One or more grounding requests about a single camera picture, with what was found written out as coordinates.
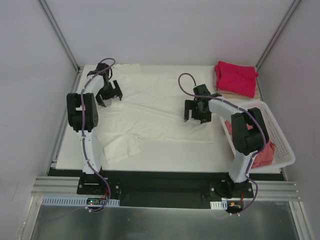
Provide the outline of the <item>cream white t shirt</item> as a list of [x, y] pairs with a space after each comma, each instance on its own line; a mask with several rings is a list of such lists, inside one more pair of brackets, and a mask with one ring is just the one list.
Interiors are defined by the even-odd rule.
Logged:
[[220, 119], [209, 123], [184, 121], [187, 96], [178, 85], [179, 73], [144, 73], [138, 64], [116, 64], [113, 76], [123, 97], [99, 107], [97, 138], [106, 164], [122, 161], [141, 151], [140, 141], [215, 144]]

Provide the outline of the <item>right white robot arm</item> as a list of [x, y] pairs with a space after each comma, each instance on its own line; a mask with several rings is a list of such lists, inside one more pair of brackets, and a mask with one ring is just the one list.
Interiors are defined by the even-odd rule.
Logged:
[[211, 94], [205, 84], [195, 86], [193, 94], [189, 95], [193, 99], [184, 101], [185, 122], [192, 118], [201, 124], [209, 123], [212, 114], [216, 114], [231, 123], [235, 156], [228, 171], [231, 181], [225, 184], [225, 192], [230, 197], [237, 197], [243, 191], [241, 183], [249, 179], [254, 158], [269, 140], [262, 113], [257, 107], [245, 109], [219, 94]]

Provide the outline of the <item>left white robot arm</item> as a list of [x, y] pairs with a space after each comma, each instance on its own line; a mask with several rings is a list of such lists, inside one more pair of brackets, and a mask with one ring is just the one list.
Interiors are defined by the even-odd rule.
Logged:
[[100, 62], [95, 70], [89, 71], [84, 86], [66, 96], [68, 124], [79, 138], [82, 172], [85, 174], [100, 172], [106, 160], [104, 147], [96, 136], [95, 128], [99, 124], [98, 107], [106, 108], [111, 105], [112, 99], [123, 98], [118, 82], [110, 82], [112, 76], [112, 66]]

